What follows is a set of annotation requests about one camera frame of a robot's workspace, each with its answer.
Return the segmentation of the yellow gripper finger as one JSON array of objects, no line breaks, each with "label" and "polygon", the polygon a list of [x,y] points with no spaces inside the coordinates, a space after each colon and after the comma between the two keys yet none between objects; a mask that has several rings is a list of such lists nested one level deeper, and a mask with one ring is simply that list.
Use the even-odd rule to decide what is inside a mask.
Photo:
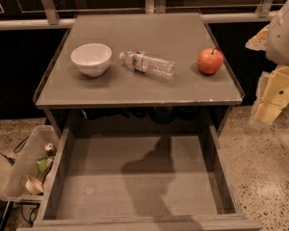
[{"label": "yellow gripper finger", "polygon": [[252,122],[272,125],[289,104],[289,65],[279,64],[271,73],[263,71],[251,108]]}]

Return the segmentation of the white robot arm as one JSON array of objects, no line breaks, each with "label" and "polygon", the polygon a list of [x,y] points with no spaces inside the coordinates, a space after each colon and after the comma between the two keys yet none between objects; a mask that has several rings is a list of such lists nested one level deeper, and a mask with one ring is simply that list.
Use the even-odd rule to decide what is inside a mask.
[{"label": "white robot arm", "polygon": [[266,58],[276,64],[271,73],[262,72],[250,113],[253,124],[272,125],[289,104],[289,0],[267,26],[247,41],[246,47],[264,51]]}]

